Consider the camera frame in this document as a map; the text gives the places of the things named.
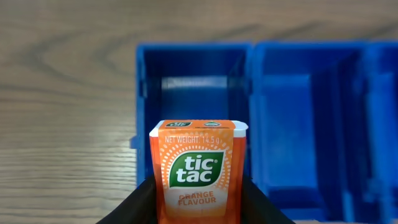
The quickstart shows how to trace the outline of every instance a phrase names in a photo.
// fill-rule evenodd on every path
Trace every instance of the white cap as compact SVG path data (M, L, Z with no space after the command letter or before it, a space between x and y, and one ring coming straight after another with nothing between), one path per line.
M157 123L156 127L152 129L152 131L149 133L150 137L158 137L159 134L159 128L163 124L163 121L160 121ZM249 128L248 125L244 122L241 121L232 121L232 123L235 124L235 129L234 129L234 138L243 138L246 137L246 130Z

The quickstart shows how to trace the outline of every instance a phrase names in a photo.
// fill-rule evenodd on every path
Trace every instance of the container lid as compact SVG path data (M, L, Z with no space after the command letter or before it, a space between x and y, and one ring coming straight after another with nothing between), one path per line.
M165 120L159 121L157 125L153 128L153 130L149 133L150 137L158 137L159 134L159 129L161 125L164 123ZM183 120L184 122L191 122L191 121L197 121L197 120ZM234 125L234 138L243 138L246 137L246 130L248 128L247 124L241 121L231 121Z

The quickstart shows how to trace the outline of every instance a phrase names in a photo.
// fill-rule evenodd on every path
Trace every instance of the brown wooden background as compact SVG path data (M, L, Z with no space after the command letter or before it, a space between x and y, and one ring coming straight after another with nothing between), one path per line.
M95 223L133 191L139 42L395 37L395 0L0 0L0 223Z

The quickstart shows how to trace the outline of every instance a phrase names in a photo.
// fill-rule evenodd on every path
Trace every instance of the blue plastic container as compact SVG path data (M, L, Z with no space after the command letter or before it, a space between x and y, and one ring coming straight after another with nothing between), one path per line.
M380 223L398 218L398 43L372 44L366 54L368 125L372 187Z
M357 161L346 162L366 147L363 52L362 43L256 47L261 146L251 151L252 177L293 220L355 219L361 178L350 175Z
M232 119L249 124L250 57L247 43L138 47L137 136L131 139L131 147L138 149L137 184L153 174L149 131L160 120Z

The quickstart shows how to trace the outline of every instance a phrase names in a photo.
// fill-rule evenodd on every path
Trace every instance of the empty blue bin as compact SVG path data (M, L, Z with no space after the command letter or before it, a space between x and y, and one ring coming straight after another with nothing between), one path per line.
M137 184L153 174L148 134L160 120L232 119L249 123L251 51L247 43L138 47L137 136L131 140L131 147L137 149ZM248 164L246 173L250 172Z
M363 52L359 42L266 42L254 51L261 146L252 147L252 177L293 220L357 215L362 174L347 161L366 148Z
M373 183L365 199L389 223L398 218L398 43L371 44L365 71Z

